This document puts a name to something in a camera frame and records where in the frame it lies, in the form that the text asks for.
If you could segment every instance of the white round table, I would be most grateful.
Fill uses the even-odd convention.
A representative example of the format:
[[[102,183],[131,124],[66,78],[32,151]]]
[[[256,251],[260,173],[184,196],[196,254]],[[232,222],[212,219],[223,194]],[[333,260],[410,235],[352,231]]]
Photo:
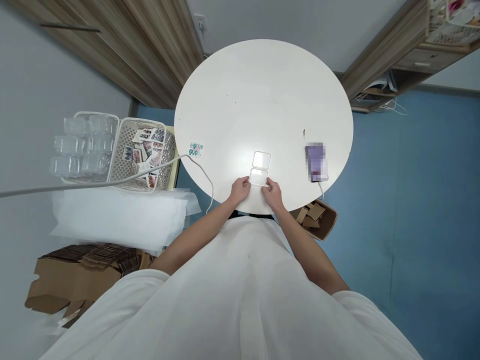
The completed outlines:
[[[279,183],[289,211],[321,195],[308,175],[307,143],[325,145],[326,192],[347,163],[354,133],[350,103],[334,73],[298,46],[264,39],[227,46],[206,59],[181,91],[174,127],[179,154],[188,154],[192,142],[203,145],[194,159],[220,203],[235,179],[250,174],[254,153],[270,153],[268,176]],[[211,195],[202,170],[187,157],[181,160]],[[272,213],[258,186],[237,210]]]

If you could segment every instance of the drawer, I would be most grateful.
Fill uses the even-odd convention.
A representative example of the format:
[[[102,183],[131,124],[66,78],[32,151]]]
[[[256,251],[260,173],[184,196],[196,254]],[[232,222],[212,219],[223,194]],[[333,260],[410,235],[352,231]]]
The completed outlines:
[[[461,54],[451,52],[413,49],[407,56],[397,62],[393,68],[435,74],[463,57]]]

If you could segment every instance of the flattened cardboard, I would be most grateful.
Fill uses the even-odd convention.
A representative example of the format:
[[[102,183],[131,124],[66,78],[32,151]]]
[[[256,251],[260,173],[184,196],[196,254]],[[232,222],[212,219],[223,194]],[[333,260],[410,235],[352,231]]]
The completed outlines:
[[[39,278],[30,285],[25,307],[55,314],[68,306],[64,319],[80,310],[71,319],[66,319],[63,327],[69,328],[121,277],[135,270],[147,269],[155,259],[142,250],[126,247],[117,250],[117,247],[113,244],[70,245],[42,256],[37,260],[34,271]],[[105,268],[96,263],[92,267],[90,261],[82,262],[89,258],[102,262],[102,256],[108,262],[115,257],[115,261]]]
[[[313,207],[308,210],[307,216],[309,216],[312,220],[317,221],[320,216],[324,213],[325,208],[321,207],[318,203],[315,203]]]
[[[301,225],[304,228],[319,228],[320,227],[319,221],[318,220],[317,221],[312,220],[309,216],[305,216]]]
[[[327,238],[327,236],[330,234],[330,231],[332,231],[332,229],[334,228],[335,222],[337,221],[339,215],[334,209],[332,209],[330,206],[320,200],[315,200],[314,203],[320,204],[323,208],[325,208],[321,219],[318,221],[320,227],[310,227],[308,229],[304,229],[308,234],[310,234],[312,238],[323,241]],[[290,211],[290,214],[293,216],[294,219],[297,218],[301,209],[302,208],[298,208]]]
[[[305,219],[305,216],[307,216],[307,213],[309,212],[309,210],[305,207],[302,207],[298,213],[298,216],[296,217],[296,221],[301,224],[304,219]]]

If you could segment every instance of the smartphone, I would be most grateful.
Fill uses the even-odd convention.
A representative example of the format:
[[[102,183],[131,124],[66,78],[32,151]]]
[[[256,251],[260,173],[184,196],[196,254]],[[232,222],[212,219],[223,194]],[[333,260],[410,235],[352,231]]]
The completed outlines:
[[[305,146],[305,160],[308,166],[308,176],[312,183],[329,179],[325,146],[322,142],[309,143]]]

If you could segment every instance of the blue floor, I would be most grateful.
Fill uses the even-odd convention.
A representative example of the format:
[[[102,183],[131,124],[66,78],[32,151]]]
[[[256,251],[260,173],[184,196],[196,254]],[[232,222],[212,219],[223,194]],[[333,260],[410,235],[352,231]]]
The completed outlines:
[[[424,359],[478,359],[480,99],[398,101],[408,116],[354,114],[350,158],[325,195],[338,221],[321,246]],[[141,106],[137,117],[174,123],[173,110]],[[210,196],[182,165],[177,187],[205,212]]]

